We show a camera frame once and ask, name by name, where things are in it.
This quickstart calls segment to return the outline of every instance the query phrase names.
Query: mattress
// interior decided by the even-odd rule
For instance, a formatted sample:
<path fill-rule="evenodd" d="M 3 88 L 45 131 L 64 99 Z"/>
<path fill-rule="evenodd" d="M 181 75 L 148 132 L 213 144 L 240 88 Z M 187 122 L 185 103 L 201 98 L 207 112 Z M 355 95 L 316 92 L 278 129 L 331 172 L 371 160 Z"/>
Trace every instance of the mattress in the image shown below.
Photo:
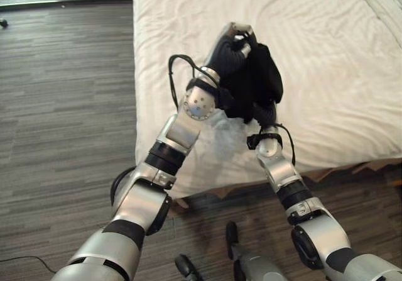
<path fill-rule="evenodd" d="M 175 113 L 170 55 L 201 65 L 230 21 L 252 25 L 283 79 L 278 121 L 291 132 L 299 172 L 402 157 L 402 11 L 392 0 L 134 0 L 137 110 L 141 161 Z M 175 63 L 178 96 L 191 79 Z M 255 122 L 216 110 L 205 122 L 170 194 L 189 196 L 265 178 L 246 136 Z M 283 153 L 291 158 L 286 133 Z"/>

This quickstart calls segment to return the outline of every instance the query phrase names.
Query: bed frame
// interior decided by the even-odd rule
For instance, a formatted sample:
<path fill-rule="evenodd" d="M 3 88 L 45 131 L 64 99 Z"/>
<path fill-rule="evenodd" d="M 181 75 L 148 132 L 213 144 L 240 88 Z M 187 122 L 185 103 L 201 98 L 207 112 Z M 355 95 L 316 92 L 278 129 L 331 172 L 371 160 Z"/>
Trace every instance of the bed frame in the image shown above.
<path fill-rule="evenodd" d="M 364 170 L 365 168 L 371 169 L 373 171 L 378 171 L 387 165 L 400 165 L 401 163 L 402 163 L 402 158 L 387 158 L 384 160 L 375 160 L 372 162 L 360 163 L 357 165 L 348 165 L 348 166 L 342 166 L 342 167 L 337 167 L 337 168 L 328 168 L 328 169 L 323 169 L 323 170 L 310 171 L 310 172 L 302 173 L 301 175 L 304 177 L 308 177 L 309 179 L 311 179 L 314 182 L 320 182 L 326 176 L 330 175 L 334 171 L 341 171 L 341 170 L 347 170 L 347 169 L 352 168 L 352 174 L 357 174 L 360 171 Z M 229 185 L 227 187 L 221 187 L 221 188 L 208 190 L 208 191 L 205 191 L 204 193 L 213 194 L 213 195 L 217 196 L 218 198 L 223 199 L 233 190 L 243 188 L 243 187 L 248 187 L 251 185 L 263 184 L 265 182 L 266 182 L 266 180 L 260 180 L 257 182 L 248 182 L 246 184 Z M 186 203 L 186 201 L 182 198 L 175 199 L 175 202 L 181 208 L 188 209 L 190 207 Z M 175 209 L 173 207 L 172 211 L 170 212 L 170 215 L 174 216 L 177 212 L 178 212 L 177 209 Z"/>

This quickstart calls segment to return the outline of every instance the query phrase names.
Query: black garment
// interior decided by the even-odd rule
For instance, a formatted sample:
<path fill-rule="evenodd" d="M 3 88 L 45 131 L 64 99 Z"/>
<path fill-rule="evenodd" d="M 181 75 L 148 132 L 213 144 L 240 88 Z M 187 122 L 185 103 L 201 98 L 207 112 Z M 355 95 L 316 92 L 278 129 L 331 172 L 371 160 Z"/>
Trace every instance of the black garment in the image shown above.
<path fill-rule="evenodd" d="M 245 123 L 254 117 L 254 103 L 268 109 L 273 101 L 279 103 L 283 94 L 282 79 L 269 49 L 258 43 L 252 47 L 243 68 L 220 80 L 220 86 L 231 93 L 234 101 L 223 108 L 228 118 L 243 118 Z"/>

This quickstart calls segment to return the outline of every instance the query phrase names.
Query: wire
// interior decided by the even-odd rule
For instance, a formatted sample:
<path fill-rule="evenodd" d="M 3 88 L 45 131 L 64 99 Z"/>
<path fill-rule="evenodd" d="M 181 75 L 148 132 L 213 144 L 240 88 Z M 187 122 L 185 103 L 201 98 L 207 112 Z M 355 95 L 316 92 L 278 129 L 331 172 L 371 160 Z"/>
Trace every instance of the wire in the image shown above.
<path fill-rule="evenodd" d="M 274 123 L 273 126 L 284 129 L 286 131 L 286 133 L 288 134 L 289 140 L 290 140 L 290 146 L 291 146 L 291 163 L 293 164 L 293 166 L 296 165 L 295 144 L 293 144 L 293 140 L 291 139 L 289 130 L 282 124 Z"/>
<path fill-rule="evenodd" d="M 0 262 L 6 262 L 6 261 L 11 261 L 11 260 L 17 260 L 17 259 L 24 259 L 24 258 L 35 258 L 38 259 L 39 261 L 42 262 L 42 264 L 46 267 L 46 269 L 51 272 L 51 273 L 56 273 L 55 270 L 52 270 L 47 263 L 44 261 L 44 259 L 38 257 L 38 256 L 21 256 L 21 257 L 14 257 L 14 258 L 10 258 L 10 259 L 4 259 L 4 260 L 0 260 Z"/>
<path fill-rule="evenodd" d="M 170 56 L 169 61 L 168 61 L 168 69 L 169 69 L 169 82 L 170 82 L 171 98 L 173 99 L 176 109 L 178 110 L 177 95 L 176 95 L 175 83 L 173 81 L 173 72 L 172 72 L 173 63 L 177 58 L 180 58 L 180 59 L 186 61 L 188 64 L 190 64 L 190 66 L 193 69 L 192 70 L 193 78 L 195 78 L 195 70 L 198 70 L 201 74 L 204 74 L 208 78 L 210 78 L 211 81 L 216 85 L 216 87 L 219 87 L 219 84 L 210 74 L 208 74 L 206 71 L 202 70 L 200 67 L 196 66 L 193 59 L 191 59 L 191 57 L 189 57 L 188 55 L 172 55 L 172 56 Z"/>
<path fill-rule="evenodd" d="M 113 183 L 111 185 L 111 202 L 112 202 L 112 206 L 114 204 L 114 197 L 116 195 L 116 191 L 117 191 L 117 187 L 119 187 L 119 184 L 121 182 L 121 180 L 131 171 L 133 171 L 136 168 L 136 166 L 132 166 L 128 169 L 125 169 L 125 171 L 121 172 L 114 180 Z"/>

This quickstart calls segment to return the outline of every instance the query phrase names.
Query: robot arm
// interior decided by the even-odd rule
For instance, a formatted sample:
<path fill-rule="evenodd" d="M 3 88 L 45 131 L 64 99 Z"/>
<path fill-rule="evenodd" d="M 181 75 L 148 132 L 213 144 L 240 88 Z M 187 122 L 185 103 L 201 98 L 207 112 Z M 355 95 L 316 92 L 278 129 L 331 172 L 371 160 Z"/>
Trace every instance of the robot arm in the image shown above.
<path fill-rule="evenodd" d="M 263 133 L 278 134 L 276 127 Z M 286 211 L 300 260 L 322 270 L 331 281 L 400 281 L 402 270 L 370 254 L 358 254 L 331 213 L 314 197 L 294 166 L 282 155 L 275 138 L 261 140 L 257 158 Z"/>
<path fill-rule="evenodd" d="M 130 281 L 137 270 L 144 237 L 159 231 L 170 208 L 165 192 L 215 109 L 220 77 L 239 68 L 251 47 L 231 48 L 235 36 L 254 36 L 250 26 L 229 23 L 218 37 L 196 79 L 190 81 L 178 113 L 166 122 L 148 156 L 131 172 L 112 205 L 112 220 L 94 233 L 52 281 Z"/>

